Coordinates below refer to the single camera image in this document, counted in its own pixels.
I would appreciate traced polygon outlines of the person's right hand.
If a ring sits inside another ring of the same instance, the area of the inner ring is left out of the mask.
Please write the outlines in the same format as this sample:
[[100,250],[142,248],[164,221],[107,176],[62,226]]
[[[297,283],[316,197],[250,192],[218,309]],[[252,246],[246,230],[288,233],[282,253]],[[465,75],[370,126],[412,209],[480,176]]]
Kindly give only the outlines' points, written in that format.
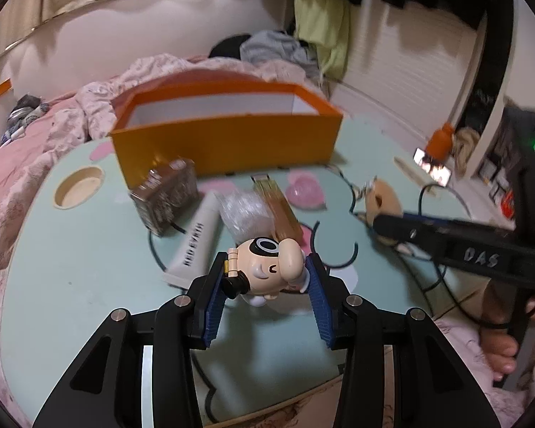
[[[486,323],[501,325],[510,320],[515,290],[512,285],[490,280],[482,299],[481,319]],[[535,326],[535,297],[528,300],[526,312],[534,313],[530,318],[530,325]],[[493,387],[503,387],[505,377],[513,374],[518,367],[520,341],[508,335],[506,330],[493,330],[482,327],[479,331],[479,345],[492,371]],[[531,354],[522,359],[523,371],[535,365],[535,343]]]

